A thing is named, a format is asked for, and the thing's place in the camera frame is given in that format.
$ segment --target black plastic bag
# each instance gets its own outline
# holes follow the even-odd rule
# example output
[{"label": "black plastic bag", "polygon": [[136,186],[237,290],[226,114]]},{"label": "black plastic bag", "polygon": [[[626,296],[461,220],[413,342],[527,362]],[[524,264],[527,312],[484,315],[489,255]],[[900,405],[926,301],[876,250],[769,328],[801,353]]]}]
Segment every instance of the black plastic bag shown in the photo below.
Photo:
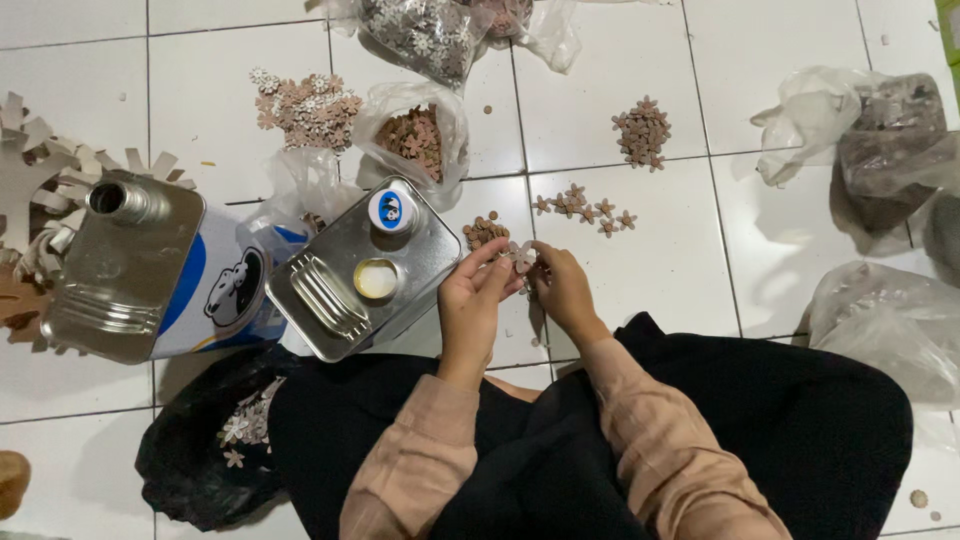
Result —
[{"label": "black plastic bag", "polygon": [[244,447],[243,467],[228,467],[217,438],[238,402],[299,365],[280,346],[247,349],[206,369],[165,405],[140,441],[136,472],[143,499],[170,519],[211,530],[235,524],[281,490],[268,446]]}]

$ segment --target green object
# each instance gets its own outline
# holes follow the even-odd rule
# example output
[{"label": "green object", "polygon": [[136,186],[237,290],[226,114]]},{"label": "green object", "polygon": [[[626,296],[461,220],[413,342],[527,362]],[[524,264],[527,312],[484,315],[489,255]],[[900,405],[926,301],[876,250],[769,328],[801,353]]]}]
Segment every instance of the green object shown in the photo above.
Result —
[{"label": "green object", "polygon": [[944,39],[947,63],[960,63],[960,0],[947,0],[937,10],[940,18],[940,35]]}]

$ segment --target small round lid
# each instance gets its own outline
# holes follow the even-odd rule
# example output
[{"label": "small round lid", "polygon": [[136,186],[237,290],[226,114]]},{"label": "small round lid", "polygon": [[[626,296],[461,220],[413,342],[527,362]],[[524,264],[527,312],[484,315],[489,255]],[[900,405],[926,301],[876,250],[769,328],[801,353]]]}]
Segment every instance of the small round lid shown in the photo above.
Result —
[{"label": "small round lid", "polygon": [[417,215],[417,204],[403,191],[381,189],[373,194],[368,214],[373,225],[384,233],[402,233]]}]

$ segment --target pink long-sleeve shirt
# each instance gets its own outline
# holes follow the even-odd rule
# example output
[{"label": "pink long-sleeve shirt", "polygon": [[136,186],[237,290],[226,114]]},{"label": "pink long-sleeve shirt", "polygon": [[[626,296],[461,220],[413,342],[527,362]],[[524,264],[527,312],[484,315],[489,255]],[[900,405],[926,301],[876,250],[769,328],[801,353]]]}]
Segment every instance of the pink long-sleeve shirt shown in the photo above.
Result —
[{"label": "pink long-sleeve shirt", "polygon": [[[581,351],[600,428],[620,456],[627,506],[661,540],[776,540],[790,533],[720,449],[697,407],[613,338]],[[478,392],[424,375],[367,455],[340,515],[342,539],[424,537],[476,465]]]}]

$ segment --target rectangular tin can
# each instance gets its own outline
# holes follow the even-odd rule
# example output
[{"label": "rectangular tin can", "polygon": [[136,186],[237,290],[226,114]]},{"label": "rectangular tin can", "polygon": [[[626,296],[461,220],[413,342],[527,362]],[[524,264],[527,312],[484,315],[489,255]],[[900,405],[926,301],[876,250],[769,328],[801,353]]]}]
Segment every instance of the rectangular tin can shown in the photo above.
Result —
[{"label": "rectangular tin can", "polygon": [[[390,191],[416,215],[403,233],[385,233],[372,222],[370,209],[382,206],[380,194]],[[336,362],[393,339],[434,306],[437,286],[461,250],[460,239],[413,184],[392,176],[280,264],[267,294],[320,360]],[[396,269],[390,296],[372,299],[358,291],[355,273],[371,259],[387,259]]]},{"label": "rectangular tin can", "polygon": [[[52,342],[124,363],[279,338],[264,292],[280,263],[204,198],[126,171],[87,196],[41,329]],[[296,247],[302,231],[286,232]]]}]

